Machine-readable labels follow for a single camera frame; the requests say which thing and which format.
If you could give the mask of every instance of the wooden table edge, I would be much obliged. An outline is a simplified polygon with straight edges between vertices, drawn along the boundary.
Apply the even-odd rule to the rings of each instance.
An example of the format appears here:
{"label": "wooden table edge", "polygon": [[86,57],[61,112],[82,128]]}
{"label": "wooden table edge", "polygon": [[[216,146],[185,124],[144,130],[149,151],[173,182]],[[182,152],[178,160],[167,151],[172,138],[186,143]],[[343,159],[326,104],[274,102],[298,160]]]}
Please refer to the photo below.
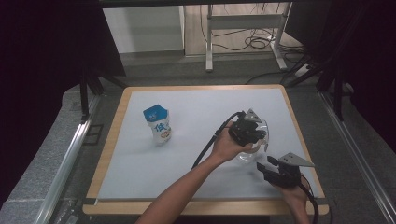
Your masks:
{"label": "wooden table edge", "polygon": [[[103,180],[106,176],[106,171],[111,161],[111,157],[117,143],[117,139],[120,133],[120,126],[125,116],[126,109],[129,104],[129,100],[134,91],[198,91],[198,90],[253,90],[253,89],[280,89],[282,91],[285,102],[288,106],[291,119],[296,128],[297,134],[299,136],[300,142],[302,143],[302,147],[304,150],[304,154],[308,161],[311,161],[309,156],[309,152],[306,148],[305,141],[303,139],[303,135],[301,134],[301,130],[297,123],[297,119],[294,116],[294,112],[291,108],[289,97],[286,93],[286,90],[281,85],[223,85],[223,86],[161,86],[161,87],[128,87],[124,90],[119,106],[117,108],[116,114],[114,116],[113,122],[110,127],[110,131],[107,136],[107,140],[104,145],[103,152],[99,159],[98,165],[96,167],[95,173],[92,178],[92,182],[90,184],[90,188],[87,193],[87,198],[96,199],[99,195],[99,190],[102,186]],[[316,195],[318,198],[325,198],[322,187],[318,181],[318,176],[314,168],[311,168],[312,175],[314,180],[318,186],[319,195]],[[95,204],[84,204],[83,211],[88,215],[100,215],[100,214],[141,214],[146,210],[149,206],[150,202],[135,202],[135,201],[118,201],[118,202],[110,202],[110,201],[98,201],[96,200]],[[282,215],[289,214],[288,207],[284,204],[282,200],[264,200],[264,201],[227,201],[227,202],[190,202],[186,207],[185,211],[182,215],[198,215],[197,212],[193,212],[194,208],[200,207],[201,204],[205,204],[206,207],[210,205],[210,207],[215,207],[217,209],[211,211],[203,211],[199,210],[199,214],[201,215],[238,215],[241,212],[238,212],[241,207],[245,207],[247,205],[256,205],[264,210],[253,209],[253,211],[246,211],[245,215]],[[232,211],[230,209],[231,205],[237,205],[238,209]],[[313,213],[313,208],[311,203],[307,204],[307,212],[308,214]],[[319,206],[319,213],[321,215],[325,215],[329,212],[329,206],[327,204],[323,204]]]}

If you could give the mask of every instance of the white tabletop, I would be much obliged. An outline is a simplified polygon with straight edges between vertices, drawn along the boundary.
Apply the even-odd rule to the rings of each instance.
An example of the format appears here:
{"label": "white tabletop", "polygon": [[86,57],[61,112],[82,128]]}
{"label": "white tabletop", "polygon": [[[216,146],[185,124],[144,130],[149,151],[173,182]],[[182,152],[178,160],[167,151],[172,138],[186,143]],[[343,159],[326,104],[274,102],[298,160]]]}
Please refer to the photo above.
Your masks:
{"label": "white tabletop", "polygon": [[[169,110],[172,138],[155,147],[143,110],[159,104]],[[134,91],[120,128],[99,200],[150,200],[186,174],[195,159],[231,114],[253,108],[269,127],[269,147],[256,161],[268,164],[266,156],[280,158],[293,152],[306,158],[281,89]],[[318,188],[309,168],[302,173]],[[279,198],[276,189],[263,180],[256,162],[237,159],[223,163],[194,196],[207,199]]]}

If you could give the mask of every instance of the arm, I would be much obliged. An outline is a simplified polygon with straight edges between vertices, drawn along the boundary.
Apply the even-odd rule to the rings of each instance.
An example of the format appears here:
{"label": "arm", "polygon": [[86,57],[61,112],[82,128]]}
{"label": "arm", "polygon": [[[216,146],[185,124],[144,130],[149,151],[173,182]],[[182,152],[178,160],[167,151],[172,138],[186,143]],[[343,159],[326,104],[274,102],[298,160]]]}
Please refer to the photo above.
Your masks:
{"label": "arm", "polygon": [[[308,188],[308,183],[302,177],[302,183]],[[309,217],[306,213],[306,200],[307,196],[299,187],[294,187],[292,189],[282,189],[279,186],[273,185],[283,194],[283,199],[288,205],[291,214],[294,218],[294,223],[296,224],[309,224]]]}
{"label": "arm", "polygon": [[166,189],[151,203],[136,223],[174,222],[213,170],[238,153],[250,149],[251,145],[238,146],[228,134],[228,130],[224,129],[218,136],[209,157]]}

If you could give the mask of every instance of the metal rail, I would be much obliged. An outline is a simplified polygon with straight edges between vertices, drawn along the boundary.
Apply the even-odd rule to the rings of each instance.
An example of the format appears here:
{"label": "metal rail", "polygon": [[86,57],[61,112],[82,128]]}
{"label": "metal rail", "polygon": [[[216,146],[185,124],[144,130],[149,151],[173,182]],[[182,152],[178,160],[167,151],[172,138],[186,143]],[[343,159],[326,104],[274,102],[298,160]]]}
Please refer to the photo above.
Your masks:
{"label": "metal rail", "polygon": [[70,146],[67,149],[66,154],[64,155],[64,160],[62,161],[61,166],[56,173],[56,176],[52,180],[44,202],[40,206],[40,209],[35,218],[35,224],[49,223],[53,210],[59,200],[59,197],[61,196],[62,191],[64,190],[64,184],[66,183],[66,180],[69,177],[70,172],[73,168],[73,164],[79,153],[85,134],[87,133],[91,125],[92,114],[99,103],[99,99],[100,96],[93,96],[89,106],[90,116],[88,117],[88,120],[85,123],[78,125],[78,128],[70,143]]}

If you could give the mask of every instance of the blue carton top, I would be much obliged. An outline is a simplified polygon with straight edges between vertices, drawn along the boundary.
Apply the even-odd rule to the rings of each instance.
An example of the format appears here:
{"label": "blue carton top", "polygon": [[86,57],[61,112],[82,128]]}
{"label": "blue carton top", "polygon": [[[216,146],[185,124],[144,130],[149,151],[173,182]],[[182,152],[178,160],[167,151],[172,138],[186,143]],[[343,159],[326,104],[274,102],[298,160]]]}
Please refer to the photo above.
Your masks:
{"label": "blue carton top", "polygon": [[149,109],[144,110],[143,114],[145,115],[146,121],[155,122],[161,119],[166,119],[166,117],[168,117],[168,110],[160,105],[154,105]]}

